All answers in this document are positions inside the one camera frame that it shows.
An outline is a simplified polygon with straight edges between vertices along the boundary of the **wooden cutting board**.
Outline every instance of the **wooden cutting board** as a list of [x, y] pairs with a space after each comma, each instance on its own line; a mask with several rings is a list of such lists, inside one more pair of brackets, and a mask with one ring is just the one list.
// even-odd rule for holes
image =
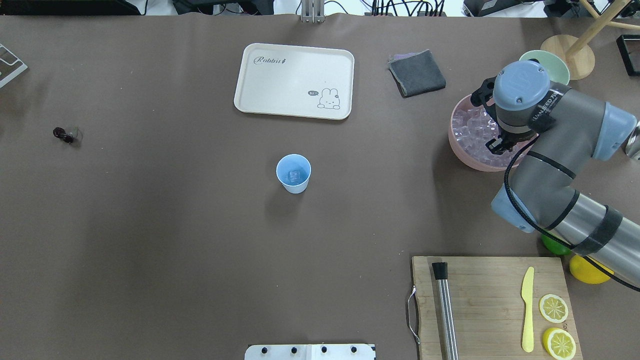
[[[449, 264], [449, 291], [460, 360], [552, 360], [542, 345], [542, 333], [549, 327], [567, 330], [577, 344], [574, 359], [582, 360], [559, 258], [414, 256], [413, 282], [418, 303], [421, 360], [443, 359], [436, 311], [438, 290], [431, 267], [431, 263], [438, 261]], [[520, 290], [529, 266], [535, 268], [534, 350], [531, 353], [524, 352], [521, 347], [524, 301]], [[569, 317], [564, 323], [551, 323], [540, 314], [538, 301], [548, 293], [560, 296], [569, 306]]]

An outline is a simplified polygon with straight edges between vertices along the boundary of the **light blue robot joint cap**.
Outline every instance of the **light blue robot joint cap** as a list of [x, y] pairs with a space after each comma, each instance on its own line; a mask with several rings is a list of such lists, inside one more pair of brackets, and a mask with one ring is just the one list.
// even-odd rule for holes
[[516, 61], [496, 76], [493, 98], [502, 109], [520, 111], [538, 104], [550, 87], [549, 74], [542, 65], [529, 60]]

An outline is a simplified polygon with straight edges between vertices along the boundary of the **green lime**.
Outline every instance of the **green lime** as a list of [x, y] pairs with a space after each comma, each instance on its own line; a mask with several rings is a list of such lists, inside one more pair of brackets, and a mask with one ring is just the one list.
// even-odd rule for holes
[[568, 247], [558, 244], [547, 235], [542, 235], [542, 243], [545, 244], [546, 248], [549, 249], [549, 251], [553, 252], [555, 255], [571, 254], [571, 250]]

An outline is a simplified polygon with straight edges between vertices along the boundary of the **small dark object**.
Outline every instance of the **small dark object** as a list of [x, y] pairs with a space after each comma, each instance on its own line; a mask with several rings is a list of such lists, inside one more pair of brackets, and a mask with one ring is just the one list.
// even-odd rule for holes
[[616, 41], [629, 76], [640, 76], [640, 35], [620, 35]]
[[56, 127], [55, 129], [53, 129], [53, 136], [66, 143], [73, 143], [75, 140], [75, 138], [67, 134], [67, 132], [62, 127]]

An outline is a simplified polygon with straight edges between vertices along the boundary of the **tray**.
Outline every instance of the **tray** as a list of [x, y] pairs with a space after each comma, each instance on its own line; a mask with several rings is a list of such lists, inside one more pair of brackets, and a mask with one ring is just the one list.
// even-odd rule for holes
[[250, 44], [234, 104], [245, 113], [342, 120], [351, 113], [353, 65], [346, 50]]

